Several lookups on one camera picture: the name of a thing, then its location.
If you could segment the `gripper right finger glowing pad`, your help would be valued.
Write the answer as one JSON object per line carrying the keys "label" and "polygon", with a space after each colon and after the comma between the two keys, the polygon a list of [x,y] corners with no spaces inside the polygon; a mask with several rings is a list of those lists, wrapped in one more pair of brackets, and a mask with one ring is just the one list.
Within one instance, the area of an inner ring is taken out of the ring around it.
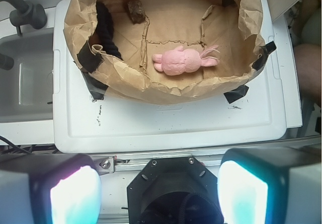
{"label": "gripper right finger glowing pad", "polygon": [[231,148],[217,190],[226,223],[321,223],[321,150]]}

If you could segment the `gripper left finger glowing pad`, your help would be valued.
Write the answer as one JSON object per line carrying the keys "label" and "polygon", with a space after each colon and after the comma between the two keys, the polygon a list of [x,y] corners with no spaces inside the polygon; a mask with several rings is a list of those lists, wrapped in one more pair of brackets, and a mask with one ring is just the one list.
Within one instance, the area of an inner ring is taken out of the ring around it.
{"label": "gripper left finger glowing pad", "polygon": [[1,223],[96,223],[101,198],[88,155],[1,156]]}

